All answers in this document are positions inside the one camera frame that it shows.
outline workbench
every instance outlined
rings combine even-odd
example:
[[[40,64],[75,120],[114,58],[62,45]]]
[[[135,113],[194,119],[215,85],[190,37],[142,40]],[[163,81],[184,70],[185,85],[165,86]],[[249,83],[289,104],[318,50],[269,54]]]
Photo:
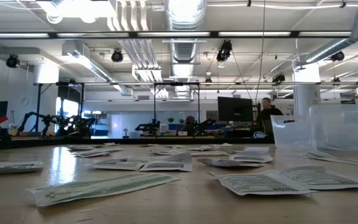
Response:
[[[305,159],[299,156],[302,151],[268,146],[271,146],[270,154],[274,160],[265,167],[222,169],[196,162],[200,157],[194,157],[193,172],[167,172],[181,178],[179,181],[127,194],[77,200],[47,208],[36,208],[25,190],[134,174],[134,171],[93,170],[84,165],[123,156],[150,156],[148,149],[120,145],[126,150],[93,159],[73,157],[63,146],[0,150],[0,161],[40,160],[45,164],[43,172],[0,175],[0,224],[358,223],[358,190],[241,197],[207,174],[208,171],[218,174],[257,173],[297,166],[325,166],[327,170],[358,177],[358,166]],[[231,149],[242,151],[243,148],[244,145],[235,145]]]

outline fluorescent light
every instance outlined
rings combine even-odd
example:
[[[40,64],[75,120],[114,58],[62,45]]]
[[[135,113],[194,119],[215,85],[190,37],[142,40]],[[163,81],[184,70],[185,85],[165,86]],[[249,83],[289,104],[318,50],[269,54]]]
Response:
[[[207,43],[206,40],[162,40],[164,44],[194,44],[194,43]]]
[[[49,38],[48,34],[26,33],[26,34],[10,34],[0,33],[0,38]]]
[[[299,36],[304,37],[319,37],[319,36],[333,36],[333,37],[342,37],[342,36],[350,36],[351,32],[300,32]]]
[[[108,32],[108,33],[58,33],[56,34],[61,38],[98,38],[98,37],[129,37],[127,32]]]
[[[266,37],[288,37],[291,32],[265,32]],[[263,32],[219,32],[220,37],[259,37],[263,36]]]
[[[154,83],[114,83],[117,85],[154,85]]]
[[[209,32],[139,32],[139,37],[209,37]]]
[[[200,85],[207,85],[207,86],[210,86],[210,85],[235,85],[236,83],[234,82],[222,82],[222,83],[218,83],[218,82],[211,82],[211,83],[206,83],[206,82],[201,82]]]
[[[110,83],[85,83],[85,85],[105,86],[105,85],[110,85]]]

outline white wall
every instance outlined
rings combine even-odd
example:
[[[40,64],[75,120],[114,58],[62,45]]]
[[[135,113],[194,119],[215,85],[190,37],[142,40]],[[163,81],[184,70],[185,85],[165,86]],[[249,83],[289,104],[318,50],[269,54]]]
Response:
[[[28,112],[37,111],[37,91],[38,87],[33,86],[34,74],[21,68],[8,68],[5,61],[0,60],[0,101],[8,101],[7,117],[8,121],[1,124],[7,128],[9,123],[13,123],[11,111],[14,111],[15,123],[19,123]],[[57,87],[51,86],[41,96],[40,113],[55,114],[56,110]],[[35,117],[28,120],[25,131],[30,131],[35,123]],[[39,130],[44,128],[44,124],[39,120]]]

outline ceiling light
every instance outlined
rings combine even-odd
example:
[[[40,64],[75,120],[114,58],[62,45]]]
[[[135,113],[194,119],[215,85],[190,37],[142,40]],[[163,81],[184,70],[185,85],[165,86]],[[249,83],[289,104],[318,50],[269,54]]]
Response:
[[[288,37],[291,32],[219,32],[220,37]]]
[[[100,37],[129,37],[127,32],[98,32],[98,33],[58,33],[61,38],[100,38]]]
[[[206,40],[162,40],[164,44],[196,44],[196,43],[207,43]]]
[[[342,37],[342,36],[350,36],[351,32],[331,32],[331,31],[327,31],[327,32],[300,32],[299,36],[300,37],[319,37],[319,36],[332,36],[332,37]]]
[[[21,38],[49,38],[48,34],[44,33],[25,33],[25,34],[10,34],[10,33],[0,33],[0,38],[10,38],[10,39],[21,39]]]
[[[209,32],[139,32],[139,37],[209,37]]]

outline cable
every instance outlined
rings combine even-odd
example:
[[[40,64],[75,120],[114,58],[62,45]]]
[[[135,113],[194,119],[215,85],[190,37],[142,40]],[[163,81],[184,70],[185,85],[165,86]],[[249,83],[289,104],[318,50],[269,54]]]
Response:
[[[234,58],[234,61],[236,62],[237,69],[239,70],[239,73],[240,73],[242,82],[244,83],[244,86],[246,87],[246,90],[247,90],[247,92],[248,92],[249,98],[252,100],[251,94],[250,94],[249,91],[248,91],[248,87],[247,87],[246,81],[244,80],[244,77],[242,76],[242,73],[241,73],[239,64],[237,63],[236,55],[234,54],[233,49],[231,50],[231,52],[233,53],[233,58]]]
[[[14,6],[9,6],[9,5],[3,4],[3,3],[0,3],[0,6],[10,7],[10,8],[12,8],[12,9],[20,9],[20,10],[43,10],[42,8],[20,8],[20,7],[14,7]]]
[[[248,6],[248,4],[208,4],[209,7],[239,7],[239,6]],[[272,6],[272,5],[251,5],[255,7],[266,7],[269,9],[289,9],[289,10],[309,10],[309,9],[329,9],[340,7],[342,5],[329,5],[329,6]],[[358,7],[358,4],[347,4],[346,7]]]
[[[262,28],[262,50],[260,51],[260,68],[259,68],[259,80],[256,88],[255,104],[258,99],[260,80],[262,79],[262,64],[264,61],[264,45],[265,45],[265,20],[266,20],[266,7],[264,7],[264,23]]]

